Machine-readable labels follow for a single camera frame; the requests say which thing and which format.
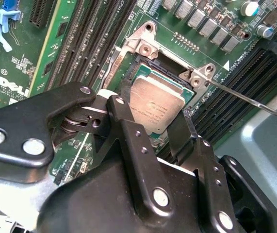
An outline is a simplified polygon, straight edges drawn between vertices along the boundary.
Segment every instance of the motherboard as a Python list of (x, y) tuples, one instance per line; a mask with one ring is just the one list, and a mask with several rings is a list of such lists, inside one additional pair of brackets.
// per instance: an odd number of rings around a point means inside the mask
[[(156, 154), (187, 109), (215, 147), (257, 111), (212, 79), (267, 103), (277, 94), (277, 0), (0, 0), (0, 108), (79, 81), (118, 92)], [(56, 147), (61, 184), (93, 166), (91, 135)]]

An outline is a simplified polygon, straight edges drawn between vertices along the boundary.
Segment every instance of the light blue clip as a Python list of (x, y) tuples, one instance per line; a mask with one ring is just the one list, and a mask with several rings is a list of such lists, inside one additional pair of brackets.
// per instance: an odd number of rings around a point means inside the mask
[(9, 19), (11, 18), (14, 21), (20, 19), (21, 12), (20, 11), (5, 11), (0, 9), (0, 42), (6, 52), (10, 52), (12, 47), (9, 43), (3, 38), (2, 33), (9, 32)]

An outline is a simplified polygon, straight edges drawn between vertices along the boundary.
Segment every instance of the silver capacitor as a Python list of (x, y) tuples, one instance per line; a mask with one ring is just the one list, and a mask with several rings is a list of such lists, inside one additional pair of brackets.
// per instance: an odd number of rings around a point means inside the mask
[(274, 31), (273, 28), (268, 27), (264, 24), (261, 24), (258, 26), (257, 28), (257, 34), (265, 39), (270, 38), (271, 36), (273, 36)]

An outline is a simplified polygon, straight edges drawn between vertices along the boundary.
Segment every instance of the green circuit board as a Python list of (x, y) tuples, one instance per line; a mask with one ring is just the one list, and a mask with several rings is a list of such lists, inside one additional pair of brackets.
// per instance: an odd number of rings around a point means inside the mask
[[(180, 16), (179, 10), (185, 2), (191, 9)], [(71, 81), (81, 81), (98, 91), (115, 47), (121, 48), (148, 21), (156, 25), (155, 41), (162, 50), (194, 68), (213, 64), (213, 79), (218, 82), (225, 80), (262, 39), (257, 32), (260, 25), (268, 25), (277, 34), (277, 0), (259, 1), (254, 16), (241, 15), (243, 1), (138, 0), (127, 12), (125, 6), (134, 3), (130, 0), (56, 0), (48, 23), (38, 28), (29, 21), (34, 1), (20, 0), (20, 19), (10, 19), (9, 33), (3, 34), (12, 51), (6, 52), (0, 43), (0, 108)], [(194, 28), (190, 25), (198, 20), (195, 17), (198, 13), (203, 18), (200, 26)], [(207, 22), (211, 27), (205, 31)], [(225, 37), (218, 42), (214, 38), (220, 31)], [(106, 51), (107, 56), (97, 61), (101, 51)], [(137, 54), (130, 52), (125, 55), (108, 89), (118, 88), (136, 57)], [(209, 87), (193, 106), (193, 112), (214, 90), (213, 86)], [(161, 140), (162, 143), (154, 146), (156, 153), (167, 143), (166, 137)], [(69, 173), (70, 180), (83, 162), (87, 163), (86, 170), (92, 168), (92, 156), (91, 136), (79, 134), (56, 148), (50, 174), (57, 176), (62, 170)]]
[(46, 63), (53, 59), (64, 35), (56, 37), (60, 24), (68, 22), (75, 1), (57, 1), (54, 14), (50, 15), (50, 26), (37, 28), (29, 22), (33, 1), (20, 1), (18, 21), (9, 20), (9, 32), (3, 37), (12, 47), (6, 52), (0, 42), (0, 108), (25, 99), (30, 85), (37, 77), (37, 69), (43, 58)]

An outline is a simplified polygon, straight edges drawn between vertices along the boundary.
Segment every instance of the capacitor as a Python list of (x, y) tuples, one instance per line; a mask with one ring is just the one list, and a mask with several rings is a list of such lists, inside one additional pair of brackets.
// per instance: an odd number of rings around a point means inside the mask
[(256, 1), (245, 1), (241, 5), (241, 14), (243, 16), (254, 16), (259, 10), (259, 4)]
[(267, 27), (264, 24), (261, 24), (257, 28), (257, 34), (263, 38), (269, 38), (273, 35), (273, 28)]

